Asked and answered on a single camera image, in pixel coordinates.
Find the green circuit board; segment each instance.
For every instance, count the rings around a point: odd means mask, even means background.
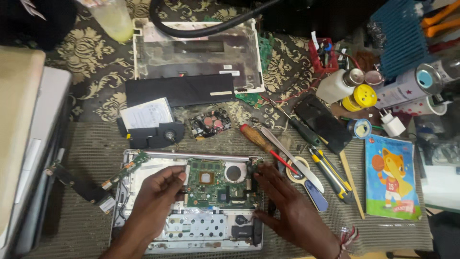
[[[261,194],[253,172],[257,165],[246,163],[247,174],[239,183],[225,178],[225,162],[190,159],[189,181],[186,187],[187,207],[224,209],[254,209],[260,205]]]

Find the cartoon fox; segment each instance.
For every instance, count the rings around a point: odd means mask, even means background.
[[[380,182],[386,185],[385,208],[391,208],[392,198],[396,201],[397,206],[401,205],[401,197],[407,195],[413,187],[403,180],[406,176],[403,155],[395,155],[386,148],[382,149],[382,154],[385,163],[385,167],[382,171],[387,177],[384,179],[382,172],[378,172],[377,175],[379,176]]]

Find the right hand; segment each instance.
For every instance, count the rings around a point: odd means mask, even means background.
[[[259,165],[254,173],[259,186],[274,201],[281,219],[255,211],[254,216],[272,228],[280,237],[303,248],[317,259],[335,259],[340,252],[339,239],[322,221],[316,208],[306,196],[296,190],[270,164]],[[341,258],[348,258],[342,253]]]

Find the yellow solder spool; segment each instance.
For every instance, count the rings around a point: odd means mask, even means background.
[[[351,112],[372,107],[377,103],[377,94],[372,87],[362,84],[355,88],[353,94],[342,99],[342,105]]]

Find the patterned tablecloth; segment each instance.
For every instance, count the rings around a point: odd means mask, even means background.
[[[133,18],[149,16],[150,0],[127,0]],[[73,73],[70,87],[72,111],[70,120],[78,122],[105,121],[113,123],[120,110],[126,108],[124,82],[134,77],[132,42],[119,43],[111,39],[91,16],[78,5],[75,27],[54,52],[47,53],[46,65]],[[243,12],[244,8],[220,5],[214,0],[165,0],[160,12],[164,21],[203,21],[205,16],[222,21]],[[308,53],[308,39],[274,34],[275,44],[268,70],[263,74],[265,85],[272,91],[288,89],[283,94],[273,94],[275,100],[285,99],[307,88],[315,80]],[[290,107],[301,98],[283,103]],[[284,127],[285,116],[270,104],[255,109],[238,100],[226,103],[238,124],[257,117],[274,127]]]

